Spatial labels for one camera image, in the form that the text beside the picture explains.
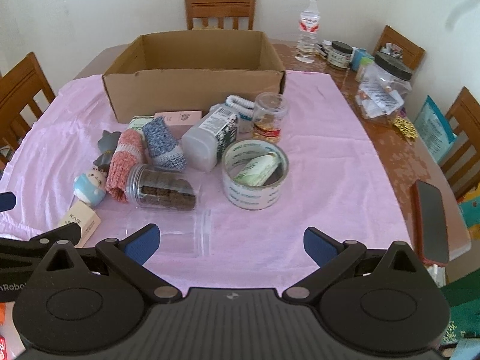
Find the black jar lid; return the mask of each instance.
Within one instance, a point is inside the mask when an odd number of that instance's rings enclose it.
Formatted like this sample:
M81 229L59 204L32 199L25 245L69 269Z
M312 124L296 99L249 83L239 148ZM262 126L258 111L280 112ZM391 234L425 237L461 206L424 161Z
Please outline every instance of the black jar lid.
M332 48L345 54L352 54L353 49L346 43L339 42L337 40L334 40L332 42Z
M401 80L410 81L412 78L412 69L405 66L402 61L392 57L391 55L385 54L384 52L377 52L377 54L375 54L375 63L384 71L387 71Z

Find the white wall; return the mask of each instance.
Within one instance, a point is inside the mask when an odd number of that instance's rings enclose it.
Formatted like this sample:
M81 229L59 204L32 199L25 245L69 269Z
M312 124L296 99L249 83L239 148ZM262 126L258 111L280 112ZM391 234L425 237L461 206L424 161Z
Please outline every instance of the white wall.
M319 37L373 47L385 25L385 1L319 0ZM257 0L254 29L295 39L306 6L307 0ZM0 71L34 51L56 92L106 47L185 28L183 0L0 0Z
M464 3L452 27L447 19ZM480 0L392 0L386 22L426 50L406 102L409 116L427 95L445 113L463 86L480 101Z

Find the plush toy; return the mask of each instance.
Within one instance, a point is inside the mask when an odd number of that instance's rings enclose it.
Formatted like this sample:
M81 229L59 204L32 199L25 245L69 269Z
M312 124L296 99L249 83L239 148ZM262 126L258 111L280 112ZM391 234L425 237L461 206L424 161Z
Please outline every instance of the plush toy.
M102 172L109 173L110 163L112 161L113 153L117 148L120 138L120 132L109 132L103 130L102 138L98 141L98 148L102 154L93 161L93 164Z
M93 168L75 178L73 193L86 205L95 207L105 197L106 183L105 173L98 168Z

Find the cardboard box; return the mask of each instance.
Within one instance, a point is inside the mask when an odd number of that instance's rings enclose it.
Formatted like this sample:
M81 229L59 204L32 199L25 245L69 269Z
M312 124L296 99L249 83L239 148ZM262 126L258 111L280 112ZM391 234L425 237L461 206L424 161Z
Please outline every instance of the cardboard box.
M57 227L67 225L68 223L76 223L82 229L82 237L76 248L83 248L93 232L100 225L100 218L97 213L88 207L84 202L77 200L68 210L65 216L58 223Z
M142 35L102 76L120 123L157 112L202 110L227 96L283 93L285 68L263 32L173 31Z

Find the blue gripper pad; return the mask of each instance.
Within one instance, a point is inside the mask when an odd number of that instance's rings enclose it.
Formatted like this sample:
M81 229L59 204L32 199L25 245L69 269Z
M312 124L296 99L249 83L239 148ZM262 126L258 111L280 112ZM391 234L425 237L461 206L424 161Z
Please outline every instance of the blue gripper pad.
M160 229L149 224L121 242L123 252L141 266L152 257L160 246Z
M340 242L333 239L332 242L337 244L338 247L342 247ZM320 268L337 257L339 253L338 247L335 247L332 243L320 237L314 230L311 230L310 227L303 233L303 247L310 258L315 261Z
M0 193L0 212L12 210L17 204L17 198L13 192Z

